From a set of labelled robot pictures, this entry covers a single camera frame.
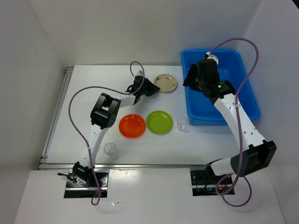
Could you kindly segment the beige plate with small motifs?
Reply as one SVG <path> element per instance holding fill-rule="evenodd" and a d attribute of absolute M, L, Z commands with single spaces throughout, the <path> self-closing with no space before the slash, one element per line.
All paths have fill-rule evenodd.
<path fill-rule="evenodd" d="M 177 88 L 178 82 L 172 75 L 160 74 L 154 79 L 154 85 L 160 88 L 160 92 L 170 93 Z"/>

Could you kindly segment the orange plate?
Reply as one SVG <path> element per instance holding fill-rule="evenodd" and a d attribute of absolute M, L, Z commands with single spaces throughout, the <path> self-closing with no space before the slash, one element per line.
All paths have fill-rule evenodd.
<path fill-rule="evenodd" d="M 126 138 L 138 138 L 144 134 L 145 129 L 145 120 L 138 114 L 128 114 L 119 122 L 119 131 Z"/>

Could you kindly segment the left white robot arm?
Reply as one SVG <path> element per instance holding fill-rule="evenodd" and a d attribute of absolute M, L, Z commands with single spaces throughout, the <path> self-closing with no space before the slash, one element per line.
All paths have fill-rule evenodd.
<path fill-rule="evenodd" d="M 72 96 L 68 106 L 70 122 L 85 142 L 83 153 L 72 168 L 74 179 L 84 187 L 95 182 L 96 175 L 94 174 L 94 165 L 98 149 L 106 132 L 115 123 L 119 109 L 125 106 L 135 105 L 140 101 L 141 96 L 145 95 L 150 97 L 160 90 L 158 86 L 141 75 L 135 76 L 133 84 L 130 85 L 125 92 L 99 86 L 99 89 L 110 90 L 119 93 L 120 96 L 113 98 L 106 93 L 100 94 L 90 113 L 90 133 L 88 138 L 86 138 L 76 127 L 71 117 L 71 105 L 80 92 L 92 88 L 92 86 L 89 86 L 77 91 Z"/>

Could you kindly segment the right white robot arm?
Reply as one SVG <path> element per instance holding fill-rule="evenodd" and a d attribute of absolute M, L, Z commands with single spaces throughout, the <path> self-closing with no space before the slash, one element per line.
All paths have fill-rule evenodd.
<path fill-rule="evenodd" d="M 221 80 L 215 59 L 203 59 L 198 63 L 183 65 L 183 86 L 188 119 L 191 125 L 209 125 L 213 119 L 200 119 L 191 110 L 196 103 L 190 92 L 197 91 L 209 100 L 222 115 L 237 141 L 239 154 L 226 159 L 209 162 L 205 168 L 205 178 L 209 183 L 217 183 L 225 175 L 236 174 L 245 177 L 268 167 L 277 147 L 274 141 L 267 141 L 251 122 L 243 109 L 238 91 L 228 80 Z"/>

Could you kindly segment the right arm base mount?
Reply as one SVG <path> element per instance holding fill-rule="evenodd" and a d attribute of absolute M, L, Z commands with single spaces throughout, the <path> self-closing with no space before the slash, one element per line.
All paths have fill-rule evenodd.
<path fill-rule="evenodd" d="M 216 189 L 222 193 L 227 190 L 233 183 L 231 177 L 226 178 L 221 184 L 216 187 L 216 184 L 221 179 L 216 177 L 215 179 L 209 179 L 204 170 L 190 170 L 192 195 L 193 196 L 217 196 Z"/>

